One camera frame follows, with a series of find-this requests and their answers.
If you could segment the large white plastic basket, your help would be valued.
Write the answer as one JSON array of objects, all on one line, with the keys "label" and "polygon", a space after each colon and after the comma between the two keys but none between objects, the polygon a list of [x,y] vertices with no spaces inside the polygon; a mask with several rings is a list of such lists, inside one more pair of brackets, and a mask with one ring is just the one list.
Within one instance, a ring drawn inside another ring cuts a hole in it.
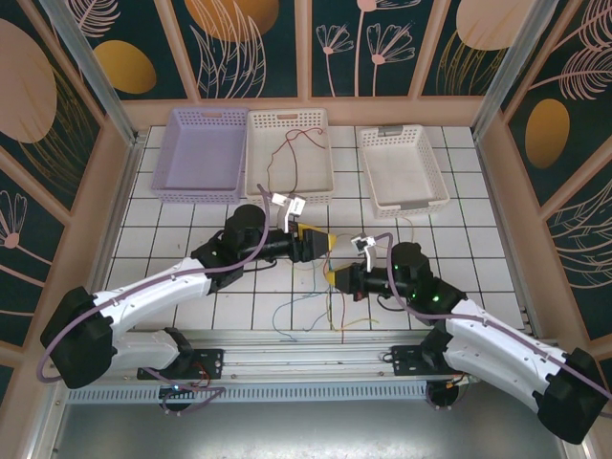
[{"label": "large white plastic basket", "polygon": [[323,108],[251,110],[247,115],[245,198],[262,203],[258,186],[327,205],[335,191]]}]

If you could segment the purple plastic basket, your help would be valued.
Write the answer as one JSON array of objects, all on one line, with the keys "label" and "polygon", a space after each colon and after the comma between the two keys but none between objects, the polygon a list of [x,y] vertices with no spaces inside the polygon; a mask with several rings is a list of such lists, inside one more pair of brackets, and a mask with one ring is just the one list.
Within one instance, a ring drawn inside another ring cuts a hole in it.
[{"label": "purple plastic basket", "polygon": [[246,108],[176,108],[160,147],[151,190],[165,204],[234,205],[240,201]]}]

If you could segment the small white plastic basket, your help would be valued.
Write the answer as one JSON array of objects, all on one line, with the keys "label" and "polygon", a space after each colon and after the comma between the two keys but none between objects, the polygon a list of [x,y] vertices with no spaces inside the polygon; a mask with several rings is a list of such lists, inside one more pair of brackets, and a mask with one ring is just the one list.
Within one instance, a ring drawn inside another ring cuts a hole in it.
[{"label": "small white plastic basket", "polygon": [[448,189],[422,125],[362,128],[358,151],[377,219],[432,214],[448,204]]}]

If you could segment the grey metal panel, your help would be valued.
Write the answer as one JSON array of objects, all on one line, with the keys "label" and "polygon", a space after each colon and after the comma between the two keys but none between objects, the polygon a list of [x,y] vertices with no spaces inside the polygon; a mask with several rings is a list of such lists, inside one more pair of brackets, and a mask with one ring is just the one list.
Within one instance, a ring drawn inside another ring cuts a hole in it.
[{"label": "grey metal panel", "polygon": [[424,401],[152,404],[55,402],[32,459],[597,459],[484,384],[449,410]]}]

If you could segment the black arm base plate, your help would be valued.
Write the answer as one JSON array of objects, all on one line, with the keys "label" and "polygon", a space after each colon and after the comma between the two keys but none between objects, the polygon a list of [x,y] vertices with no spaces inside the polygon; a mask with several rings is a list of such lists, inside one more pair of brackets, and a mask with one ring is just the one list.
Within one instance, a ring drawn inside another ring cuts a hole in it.
[{"label": "black arm base plate", "polygon": [[420,345],[392,346],[390,354],[396,377],[422,376],[430,373],[431,367],[423,358]]},{"label": "black arm base plate", "polygon": [[175,352],[159,351],[148,353],[139,361],[136,373],[138,380],[153,380],[154,377],[145,371],[150,368],[170,380],[200,381],[219,380],[224,364],[223,349],[193,349]]}]

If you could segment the aluminium side rail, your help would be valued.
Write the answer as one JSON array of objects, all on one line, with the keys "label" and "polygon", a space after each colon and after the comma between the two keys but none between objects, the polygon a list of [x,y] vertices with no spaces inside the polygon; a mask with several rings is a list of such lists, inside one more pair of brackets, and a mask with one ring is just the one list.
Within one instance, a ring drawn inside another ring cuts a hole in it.
[{"label": "aluminium side rail", "polygon": [[476,153],[478,155],[479,163],[481,165],[484,182],[487,191],[489,192],[492,212],[500,233],[501,245],[505,253],[510,278],[513,282],[514,293],[516,295],[518,310],[521,315],[521,321],[523,325],[522,332],[533,338],[535,336],[536,329],[534,328],[531,313],[529,310],[529,307],[531,306],[531,298],[528,295],[528,292],[526,291],[524,276],[522,274],[522,271],[520,270],[519,264],[517,263],[516,252],[514,249],[514,241],[510,234],[508,220],[501,205],[498,190],[493,182],[492,171],[489,167],[484,147],[480,144],[480,141],[478,140],[475,134],[472,134],[472,139]]},{"label": "aluminium side rail", "polygon": [[99,288],[104,282],[106,269],[112,259],[113,249],[119,237],[121,221],[131,193],[131,185],[138,171],[138,160],[142,156],[143,134],[144,131],[136,131],[134,140],[126,150],[118,187],[111,202],[109,218],[100,241],[97,264],[90,276],[90,286],[94,288]]}]

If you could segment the aluminium frame post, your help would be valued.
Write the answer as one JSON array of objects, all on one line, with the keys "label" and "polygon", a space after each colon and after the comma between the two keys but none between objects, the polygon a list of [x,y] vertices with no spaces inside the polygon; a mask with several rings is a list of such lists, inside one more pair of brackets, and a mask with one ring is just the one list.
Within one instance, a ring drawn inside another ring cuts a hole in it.
[{"label": "aluminium frame post", "polygon": [[491,84],[472,123],[472,137],[479,142],[508,95],[518,74],[552,17],[557,0],[492,0],[472,42],[477,49],[501,52]]},{"label": "aluminium frame post", "polygon": [[134,144],[137,130],[88,41],[111,30],[120,18],[119,0],[38,1],[122,138]]}]

